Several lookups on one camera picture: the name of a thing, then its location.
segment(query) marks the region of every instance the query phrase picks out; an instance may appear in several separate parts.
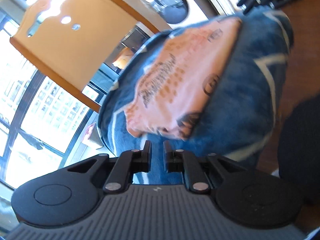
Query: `wooden floor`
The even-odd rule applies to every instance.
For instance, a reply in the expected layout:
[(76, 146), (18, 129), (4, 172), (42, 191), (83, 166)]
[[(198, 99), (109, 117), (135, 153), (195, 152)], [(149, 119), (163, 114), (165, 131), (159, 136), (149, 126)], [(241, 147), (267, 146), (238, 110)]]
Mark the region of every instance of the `wooden floor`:
[[(278, 168), (277, 148), (283, 121), (298, 103), (320, 93), (320, 0), (300, 0), (283, 11), (292, 23), (295, 44), (279, 107), (281, 122), (258, 163), (258, 169), (268, 173)], [(304, 205), (296, 225), (305, 232), (319, 227), (320, 205)]]

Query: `brown wooden edge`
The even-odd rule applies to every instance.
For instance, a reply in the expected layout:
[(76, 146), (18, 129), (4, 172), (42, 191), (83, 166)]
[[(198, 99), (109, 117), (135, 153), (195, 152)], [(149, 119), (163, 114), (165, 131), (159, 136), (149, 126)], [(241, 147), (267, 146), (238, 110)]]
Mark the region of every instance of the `brown wooden edge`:
[(84, 103), (86, 106), (90, 107), (92, 110), (99, 113), (100, 105), (98, 103), (88, 98), (78, 88), (76, 88), (74, 85), (70, 84), (60, 75), (58, 75), (48, 65), (42, 62), (31, 51), (29, 51), (25, 46), (23, 46), (15, 37), (10, 38), (10, 43), (44, 75), (48, 76), (50, 79), (56, 82), (65, 91), (73, 95), (80, 102)]
[(111, 1), (113, 1), (119, 7), (121, 7), (124, 11), (126, 11), (128, 14), (130, 14), (138, 22), (141, 22), (142, 24), (144, 24), (153, 33), (159, 32), (159, 30), (151, 22), (149, 22), (145, 17), (143, 17), (139, 12), (137, 12), (135, 9), (133, 9), (125, 1), (123, 1), (123, 0), (111, 0)]

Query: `blue blanket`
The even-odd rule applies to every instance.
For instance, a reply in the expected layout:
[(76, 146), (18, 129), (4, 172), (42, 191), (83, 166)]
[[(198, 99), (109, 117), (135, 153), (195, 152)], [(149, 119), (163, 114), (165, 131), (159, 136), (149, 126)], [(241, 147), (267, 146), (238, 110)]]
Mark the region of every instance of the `blue blanket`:
[[(293, 32), (282, 11), (260, 7), (237, 16), (243, 20), (242, 27), (220, 83), (190, 139), (170, 143), (174, 149), (191, 150), (197, 156), (217, 153), (254, 168), (275, 125)], [(100, 110), (100, 137), (116, 156), (125, 150), (141, 149), (145, 140), (152, 142), (151, 171), (137, 174), (139, 183), (182, 182), (180, 174), (164, 171), (163, 142), (167, 138), (154, 134), (134, 138), (126, 130), (123, 109), (133, 100), (135, 84), (155, 61), (164, 41), (185, 29), (163, 31), (150, 38), (120, 75)]]

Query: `round hole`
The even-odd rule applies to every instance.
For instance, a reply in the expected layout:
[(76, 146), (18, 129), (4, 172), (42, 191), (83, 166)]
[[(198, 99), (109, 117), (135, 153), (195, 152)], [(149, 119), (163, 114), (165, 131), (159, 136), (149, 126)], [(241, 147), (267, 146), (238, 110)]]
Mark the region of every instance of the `round hole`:
[(68, 24), (69, 22), (71, 22), (71, 17), (70, 16), (65, 16), (61, 20), (62, 24)]
[(180, 23), (188, 16), (187, 0), (153, 0), (150, 4), (169, 24)]
[(77, 31), (80, 29), (80, 24), (73, 24), (73, 26), (71, 27), (71, 29), (73, 29), (74, 31)]

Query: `ribbed gray surface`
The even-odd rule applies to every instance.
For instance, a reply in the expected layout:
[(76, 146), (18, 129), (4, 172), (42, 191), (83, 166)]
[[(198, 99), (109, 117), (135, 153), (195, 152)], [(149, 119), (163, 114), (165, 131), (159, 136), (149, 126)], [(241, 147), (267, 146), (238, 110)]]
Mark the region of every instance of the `ribbed gray surface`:
[(43, 229), (21, 224), (6, 240), (302, 240), (289, 225), (272, 230), (242, 227), (221, 215), (206, 195), (183, 185), (131, 185), (106, 196), (100, 207), (75, 225)]

